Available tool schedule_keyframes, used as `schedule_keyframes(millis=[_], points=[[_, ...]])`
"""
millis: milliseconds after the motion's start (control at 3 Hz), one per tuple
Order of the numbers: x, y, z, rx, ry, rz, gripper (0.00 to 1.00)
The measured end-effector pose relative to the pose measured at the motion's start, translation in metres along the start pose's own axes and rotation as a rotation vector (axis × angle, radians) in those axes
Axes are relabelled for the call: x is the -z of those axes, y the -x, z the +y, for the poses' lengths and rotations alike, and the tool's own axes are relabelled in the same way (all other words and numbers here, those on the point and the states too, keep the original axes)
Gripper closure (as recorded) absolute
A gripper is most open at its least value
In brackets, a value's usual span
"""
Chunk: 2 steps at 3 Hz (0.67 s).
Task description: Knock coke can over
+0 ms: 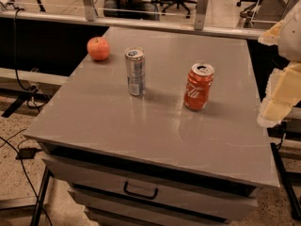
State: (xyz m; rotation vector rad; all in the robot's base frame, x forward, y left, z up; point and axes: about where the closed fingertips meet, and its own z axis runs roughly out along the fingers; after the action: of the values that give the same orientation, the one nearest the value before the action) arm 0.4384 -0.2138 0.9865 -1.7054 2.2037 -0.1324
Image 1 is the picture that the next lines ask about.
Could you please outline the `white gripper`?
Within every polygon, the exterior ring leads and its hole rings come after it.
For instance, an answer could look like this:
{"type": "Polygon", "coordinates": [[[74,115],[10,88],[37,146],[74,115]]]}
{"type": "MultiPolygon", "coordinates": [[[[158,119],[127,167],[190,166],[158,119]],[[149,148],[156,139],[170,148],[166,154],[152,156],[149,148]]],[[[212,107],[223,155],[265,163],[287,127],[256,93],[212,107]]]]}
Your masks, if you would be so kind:
{"type": "Polygon", "coordinates": [[[265,89],[257,123],[265,128],[280,124],[301,101],[301,1],[262,33],[258,42],[278,45],[278,53],[290,61],[283,70],[273,69],[265,89]]]}

